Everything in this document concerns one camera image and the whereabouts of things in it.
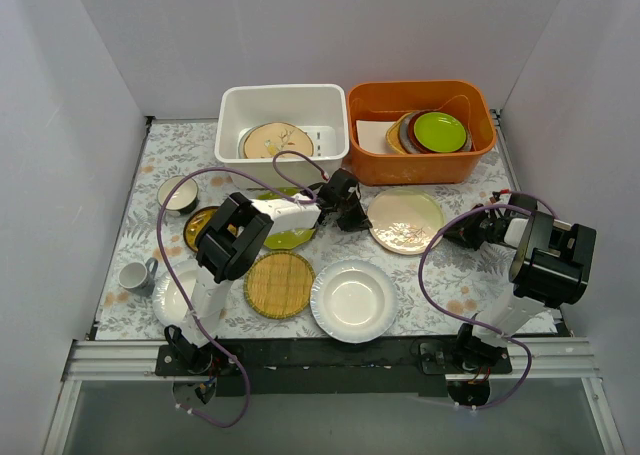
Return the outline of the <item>beige green floral plate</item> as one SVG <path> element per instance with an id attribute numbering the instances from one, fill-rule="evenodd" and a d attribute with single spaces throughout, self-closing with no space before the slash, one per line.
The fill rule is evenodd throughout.
<path id="1" fill-rule="evenodd" d="M 374 240 L 383 248 L 406 256 L 424 252 L 445 225 L 440 205 L 415 188 L 392 188 L 369 204 L 367 217 Z"/>

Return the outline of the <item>green dotted scalloped plate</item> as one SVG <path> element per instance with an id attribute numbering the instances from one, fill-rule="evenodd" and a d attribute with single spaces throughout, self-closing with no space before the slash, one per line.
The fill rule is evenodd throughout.
<path id="1" fill-rule="evenodd" d="M 302 194 L 293 194 L 289 199 L 269 192 L 253 200 L 254 205 L 269 215 L 273 225 L 264 246 L 271 250 L 292 250 L 308 242 L 316 231 L 320 209 L 315 204 L 301 204 L 308 200 Z"/>

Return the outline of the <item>beige bird pattern plate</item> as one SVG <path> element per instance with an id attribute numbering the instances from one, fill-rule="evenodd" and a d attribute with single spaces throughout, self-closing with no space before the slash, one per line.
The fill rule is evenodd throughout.
<path id="1" fill-rule="evenodd" d="M 314 143 L 310 136 L 295 125 L 271 122 L 257 126 L 246 141 L 246 159 L 271 159 L 283 151 L 296 151 L 311 157 Z"/>

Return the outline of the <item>woven bamboo round plate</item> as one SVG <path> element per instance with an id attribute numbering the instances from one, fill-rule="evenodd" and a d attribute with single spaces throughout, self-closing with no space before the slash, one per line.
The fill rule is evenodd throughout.
<path id="1" fill-rule="evenodd" d="M 288 319 L 310 302 L 316 274 L 311 264 L 292 251 L 259 257 L 247 272 L 244 295 L 249 306 L 270 319 Z"/>

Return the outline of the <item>white watermelon pattern plate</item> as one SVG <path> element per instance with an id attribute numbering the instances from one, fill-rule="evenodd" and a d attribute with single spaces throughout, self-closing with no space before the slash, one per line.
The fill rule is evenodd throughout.
<path id="1" fill-rule="evenodd" d="M 246 141 L 248 139 L 248 137 L 250 136 L 250 134 L 256 129 L 257 127 L 252 127 L 250 129 L 248 129 L 240 138 L 239 144 L 238 144 L 238 157 L 240 159 L 246 159 L 246 151 L 245 151 L 245 145 L 246 145 Z"/>

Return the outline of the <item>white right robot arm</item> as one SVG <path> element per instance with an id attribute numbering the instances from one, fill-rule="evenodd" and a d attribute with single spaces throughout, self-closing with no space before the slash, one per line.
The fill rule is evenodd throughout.
<path id="1" fill-rule="evenodd" d="M 596 230 L 562 222 L 551 210 L 540 211 L 542 201 L 522 192 L 495 192 L 493 201 L 504 194 L 509 196 L 507 207 L 483 212 L 475 207 L 443 233 L 468 249 L 494 244 L 515 250 L 508 271 L 512 291 L 476 314 L 476 325 L 465 322 L 458 331 L 451 358 L 464 372 L 495 366 L 507 355 L 508 336 L 547 309 L 577 303 L 588 286 Z"/>

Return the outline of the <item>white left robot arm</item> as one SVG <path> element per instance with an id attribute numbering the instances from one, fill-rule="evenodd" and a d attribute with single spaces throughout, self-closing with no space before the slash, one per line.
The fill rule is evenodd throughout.
<path id="1" fill-rule="evenodd" d="M 187 289 L 176 269 L 167 268 L 186 311 L 165 324 L 165 339 L 172 356 L 190 374 L 205 373 L 215 359 L 212 350 L 219 318 L 233 282 L 256 263 L 267 238 L 317 228 L 327 216 L 337 216 L 346 232 L 371 227 L 360 203 L 359 182 L 339 169 L 322 183 L 300 186 L 292 194 L 273 191 L 272 200 L 250 199 L 234 192 L 198 232 L 195 239 L 195 284 Z"/>

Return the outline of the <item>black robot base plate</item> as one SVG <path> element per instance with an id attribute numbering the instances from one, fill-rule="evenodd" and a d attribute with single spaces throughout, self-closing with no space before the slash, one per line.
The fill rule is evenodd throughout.
<path id="1" fill-rule="evenodd" d="M 445 375 L 470 379 L 454 361 L 453 336 L 381 337 L 360 345 L 330 338 L 227 339 L 221 344 L 244 366 L 251 395 L 413 393 L 445 397 Z M 188 365 L 173 342 L 161 345 L 155 375 L 213 385 L 218 397 L 240 397 L 240 369 L 211 344 Z"/>

